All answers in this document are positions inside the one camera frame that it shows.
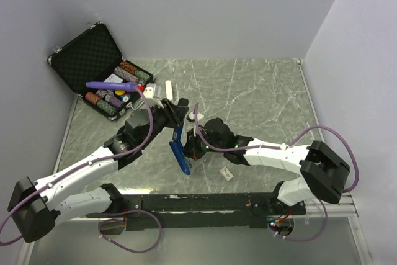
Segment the poker chip case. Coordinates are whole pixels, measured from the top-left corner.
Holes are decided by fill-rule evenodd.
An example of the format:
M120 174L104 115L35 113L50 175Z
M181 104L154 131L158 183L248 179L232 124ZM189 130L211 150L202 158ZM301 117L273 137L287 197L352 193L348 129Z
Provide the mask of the poker chip case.
M137 70L137 73L145 78L145 80L140 80L142 85L146 86L155 81L151 73L123 58L108 28L102 22L96 23L71 42L57 49L47 61L69 88L87 105L113 121L119 119L139 99L139 94L133 92L129 95L129 100L124 99L120 107L112 110L112 113L106 113L86 99L86 97L89 98L86 96L87 93L91 95L100 92L97 89L87 88L86 82L105 81L121 64L128 64L130 67L127 68L128 70Z

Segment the gray marble table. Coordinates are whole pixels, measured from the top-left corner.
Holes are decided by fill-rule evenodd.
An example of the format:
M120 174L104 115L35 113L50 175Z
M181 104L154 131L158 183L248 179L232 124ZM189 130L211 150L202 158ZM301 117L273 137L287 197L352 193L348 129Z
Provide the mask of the gray marble table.
M171 80L174 98L189 99L192 110L199 102L204 121L220 117L234 133L264 141L283 143L315 125L300 67L296 60L132 60L156 76L163 87ZM114 135L129 117L111 122L78 101L68 131L58 170L83 159ZM191 124L185 125L185 132ZM263 166L233 165L222 154L207 153L192 162L192 174L179 168L168 145L171 129L145 149L141 158L117 173L86 186L90 191L111 182L124 194L181 194L214 192L270 192L281 180L295 174ZM320 140L318 132L307 134L299 144ZM227 166L234 178L220 174Z

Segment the floor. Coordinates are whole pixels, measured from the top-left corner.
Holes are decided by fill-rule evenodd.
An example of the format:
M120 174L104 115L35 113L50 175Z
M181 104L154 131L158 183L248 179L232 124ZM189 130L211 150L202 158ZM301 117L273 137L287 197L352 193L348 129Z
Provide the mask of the floor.
M198 101L207 120L221 117L235 133L282 143L316 124L295 60L133 62L154 73L162 87L170 79L177 98L188 98L191 109ZM102 146L130 114L111 122L78 101L59 169ZM121 192L131 194L269 192L280 180L295 178L292 173L269 167L233 165L220 154L207 154L186 176L169 149L170 139L171 130L164 130L139 160L93 182L84 191L112 182ZM320 140L318 132L308 134L300 144L313 139ZM224 166L235 176L229 182L219 173ZM332 210L329 214L324 235L310 243L283 241L268 229L248 227L165 229L159 245L146 254L131 254L99 240L97 220L82 218L58 226L37 241L29 264L360 264L348 218L334 218ZM304 218L297 218L293 235L312 236L323 222L323 218L314 217L306 225ZM157 234L155 229L148 229L124 232L116 238L127 247L144 249L153 244Z
M283 143L315 125L315 117L296 60L132 60L156 76L163 87L170 79L174 97L198 101L203 123L221 117L234 133ZM59 170L83 159L114 135L131 112L111 122L78 101L61 157ZM191 124L185 125L185 132ZM111 182L124 194L182 194L208 192L271 192L281 180L295 174L261 166L233 165L219 153L207 153L192 163L186 176L169 148L171 129L165 129L133 164L85 187L84 191ZM320 140L318 132L302 141ZM226 181L220 169L234 175Z

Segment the gray wall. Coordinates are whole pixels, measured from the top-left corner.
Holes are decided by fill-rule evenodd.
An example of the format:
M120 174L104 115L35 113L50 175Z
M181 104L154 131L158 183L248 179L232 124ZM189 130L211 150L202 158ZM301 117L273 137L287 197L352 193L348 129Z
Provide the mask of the gray wall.
M334 0L53 0L73 35L110 25L134 58L302 58Z
M357 155L360 183L353 195L376 264L396 264L395 2L336 0L304 66L320 122L345 136ZM391 220L384 226L380 217Z
M14 184L51 173L72 93L46 65L49 49L69 33L49 0L0 0L0 219ZM1 240L18 235L11 222ZM13 264L21 241L0 248L1 264Z

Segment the small white object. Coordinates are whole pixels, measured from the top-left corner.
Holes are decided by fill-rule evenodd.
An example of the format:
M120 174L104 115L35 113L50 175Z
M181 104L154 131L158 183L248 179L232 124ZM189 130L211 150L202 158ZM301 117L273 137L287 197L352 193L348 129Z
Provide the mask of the small white object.
M197 113L197 121L200 121L200 120L202 120L203 118L204 118L204 115L203 115L203 114L201 114L200 112ZM191 122L194 121L194 113L193 113L193 112L190 112L190 113L188 114L187 120L189 120L189 121L191 121Z
M159 106L160 108L164 108L160 99L156 97L155 92L154 87L148 86L145 88L145 91L143 91L143 95L148 100L150 106Z
M174 100L174 96L172 95L172 84L170 80L166 81L166 97L170 102Z
M230 172L230 170L227 167L223 167L220 171L220 173L222 174L222 176L229 181L230 179L232 179L234 177L234 175Z

